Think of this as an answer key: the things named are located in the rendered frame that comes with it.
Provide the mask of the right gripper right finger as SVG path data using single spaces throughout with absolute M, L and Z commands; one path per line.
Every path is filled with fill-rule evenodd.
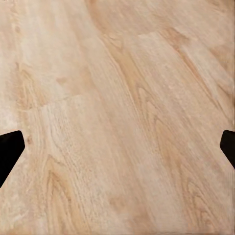
M 235 132 L 229 130 L 223 132 L 220 148 L 235 168 Z

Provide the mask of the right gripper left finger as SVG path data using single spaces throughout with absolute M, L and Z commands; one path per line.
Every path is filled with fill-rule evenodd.
M 0 188 L 25 149 L 20 130 L 0 136 Z

